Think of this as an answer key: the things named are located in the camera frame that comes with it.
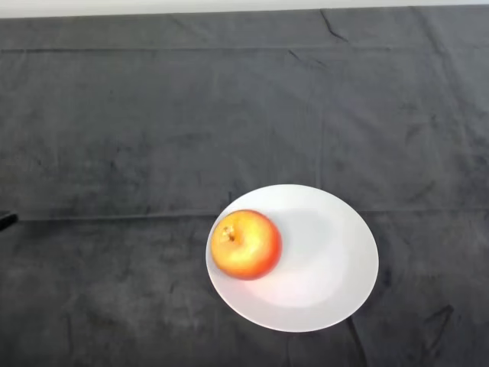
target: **apple skin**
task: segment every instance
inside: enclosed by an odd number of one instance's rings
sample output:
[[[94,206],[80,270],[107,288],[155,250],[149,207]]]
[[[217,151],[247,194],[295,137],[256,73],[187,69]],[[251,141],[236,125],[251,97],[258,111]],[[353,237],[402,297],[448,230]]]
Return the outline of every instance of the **apple skin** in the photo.
[[[282,238],[275,224],[263,214],[238,210],[215,227],[211,253],[217,267],[227,275],[257,279],[277,265],[282,255]]]

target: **apple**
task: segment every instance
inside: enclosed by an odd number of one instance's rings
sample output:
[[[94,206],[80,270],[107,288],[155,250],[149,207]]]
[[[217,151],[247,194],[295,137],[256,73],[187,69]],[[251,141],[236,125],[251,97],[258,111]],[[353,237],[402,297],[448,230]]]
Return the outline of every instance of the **apple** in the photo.
[[[256,279],[277,265],[282,254],[282,238],[275,224],[254,210],[238,210],[227,215],[211,236],[215,264],[227,275]]]

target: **black object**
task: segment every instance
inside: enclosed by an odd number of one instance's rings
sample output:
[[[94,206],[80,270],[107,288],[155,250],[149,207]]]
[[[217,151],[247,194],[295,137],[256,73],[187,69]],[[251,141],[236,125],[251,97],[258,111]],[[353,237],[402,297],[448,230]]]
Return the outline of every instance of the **black object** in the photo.
[[[0,213],[0,232],[18,221],[17,214]]]

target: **plate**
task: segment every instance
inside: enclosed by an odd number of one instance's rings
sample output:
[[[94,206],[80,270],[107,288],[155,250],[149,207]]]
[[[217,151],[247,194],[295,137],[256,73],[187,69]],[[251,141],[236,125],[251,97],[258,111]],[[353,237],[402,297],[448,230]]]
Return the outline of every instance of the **plate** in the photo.
[[[263,213],[282,235],[278,265],[253,281],[224,274],[210,252],[217,223],[239,209]],[[374,287],[379,260],[370,229],[347,203],[312,187],[276,185],[224,209],[207,239],[206,264],[214,288],[241,316],[274,330],[306,332],[352,315]]]

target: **table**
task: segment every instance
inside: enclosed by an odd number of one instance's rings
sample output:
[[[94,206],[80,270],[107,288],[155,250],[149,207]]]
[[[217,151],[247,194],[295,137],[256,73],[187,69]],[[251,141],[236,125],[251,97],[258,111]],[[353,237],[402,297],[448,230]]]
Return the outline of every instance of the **table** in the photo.
[[[0,21],[0,365],[482,366],[489,8]],[[318,187],[371,227],[367,303],[267,330],[213,290],[234,198]]]

